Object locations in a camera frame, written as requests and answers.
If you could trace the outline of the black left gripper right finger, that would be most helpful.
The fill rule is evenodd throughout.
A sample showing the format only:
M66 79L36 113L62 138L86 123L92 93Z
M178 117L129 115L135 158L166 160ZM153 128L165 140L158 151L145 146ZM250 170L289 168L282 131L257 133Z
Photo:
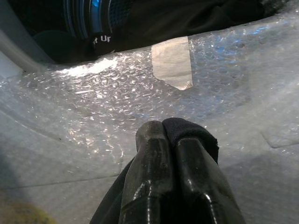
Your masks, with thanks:
M175 157L185 220L189 224L243 224L245 219L218 165L218 141L182 118L163 121Z

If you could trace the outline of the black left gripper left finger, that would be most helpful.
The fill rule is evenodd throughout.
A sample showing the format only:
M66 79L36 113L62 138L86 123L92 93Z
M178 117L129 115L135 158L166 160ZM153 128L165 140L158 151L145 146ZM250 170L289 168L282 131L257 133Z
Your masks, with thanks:
M137 154L126 174L119 223L170 224L175 220L176 181L163 124L143 124L135 140Z

